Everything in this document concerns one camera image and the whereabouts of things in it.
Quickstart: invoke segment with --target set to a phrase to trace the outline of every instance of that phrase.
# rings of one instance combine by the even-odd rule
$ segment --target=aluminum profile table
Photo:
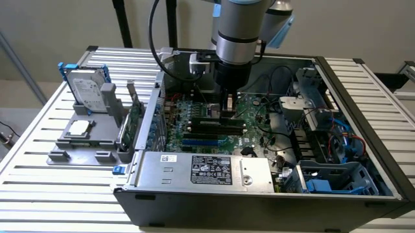
[[[384,90],[374,89],[379,86],[378,79],[372,77],[366,67],[355,64],[351,59],[327,60],[368,120],[391,122],[394,127],[399,126],[396,124],[409,127],[410,122],[399,115],[402,111],[396,107],[399,104],[392,103],[387,104],[388,107],[372,108],[371,105],[376,101],[388,103],[390,97],[384,95]],[[150,86],[159,71],[148,50],[99,48],[95,52],[84,54],[79,64],[108,65],[112,81],[118,86],[116,96],[123,100],[124,106],[131,105],[126,88],[128,79],[138,81],[136,89],[140,100],[144,102],[148,100]],[[367,96],[364,91],[370,91],[371,96]],[[362,96],[370,97],[371,103],[360,98]],[[112,176],[112,167],[50,166],[47,164],[47,153],[52,150],[54,141],[60,136],[74,114],[72,104],[74,96],[63,83],[0,164],[0,231],[218,232],[140,229],[131,224],[112,195],[110,184],[118,185],[126,182],[126,178]],[[382,109],[386,118],[379,118],[379,114],[372,114],[378,113],[374,112],[376,109]],[[376,123],[374,124],[375,130],[380,133],[402,169],[415,183],[414,149],[407,151],[407,144],[414,140],[415,132],[403,127],[402,130],[384,133],[384,127],[388,124]],[[399,141],[399,146],[391,143],[395,140]],[[376,219],[354,230],[354,233],[413,233],[414,231],[415,212],[413,211],[398,219]]]

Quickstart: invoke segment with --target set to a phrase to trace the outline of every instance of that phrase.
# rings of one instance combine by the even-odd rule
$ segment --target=warning label
[[[191,168],[192,183],[232,185],[230,157],[192,156]]]

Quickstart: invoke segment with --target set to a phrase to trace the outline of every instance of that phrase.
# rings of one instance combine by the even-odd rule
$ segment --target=green circuit board
[[[238,154],[244,147],[252,147],[260,150],[260,138],[264,136],[264,140],[268,140],[268,135],[258,129],[255,125],[255,116],[266,117],[266,109],[260,109],[260,105],[255,106],[254,101],[260,100],[255,95],[242,95],[236,102],[236,114],[235,119],[242,119],[246,122],[246,132],[243,135],[219,135],[219,146],[191,146],[191,151],[183,151],[182,141],[184,139],[184,133],[190,133],[187,129],[188,121],[192,117],[210,117],[218,118],[219,106],[212,103],[194,102],[183,96],[175,102],[167,102],[168,109],[167,115],[167,152],[192,152],[192,153],[215,153],[215,154]],[[260,124],[260,127],[270,130],[270,125]]]

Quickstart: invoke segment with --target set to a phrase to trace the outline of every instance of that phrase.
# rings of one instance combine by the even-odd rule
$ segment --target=slotted aluminum surface
[[[150,51],[114,48],[100,48],[84,58],[88,64],[108,64],[111,77],[118,85],[116,94],[126,106],[131,104],[123,89],[127,79],[152,80],[156,75],[154,60],[146,59],[144,63],[152,64],[147,67],[134,64],[142,58],[151,58]],[[144,73],[150,77],[142,77],[142,68],[148,70]],[[140,229],[131,224],[112,195],[110,184],[123,184],[126,178],[114,178],[111,167],[47,164],[47,153],[54,148],[54,140],[74,114],[72,104],[74,97],[63,83],[0,164],[0,231],[228,232]],[[411,153],[400,153],[400,156],[402,165],[403,161],[411,163]],[[415,175],[413,166],[409,166],[409,171]],[[413,233],[414,219],[415,212],[398,219],[378,219],[354,230],[354,233]]]

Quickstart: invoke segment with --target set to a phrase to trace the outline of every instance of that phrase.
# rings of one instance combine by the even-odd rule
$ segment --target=white wall
[[[147,48],[152,0],[126,0],[136,48]],[[296,21],[276,52],[363,58],[376,72],[415,60],[414,0],[292,0]],[[178,0],[179,46],[207,48],[212,4]],[[164,0],[156,11],[156,47],[168,46]],[[0,0],[0,29],[34,78],[60,81],[58,62],[76,62],[88,45],[123,45],[111,0]],[[0,52],[0,79],[20,79]]]

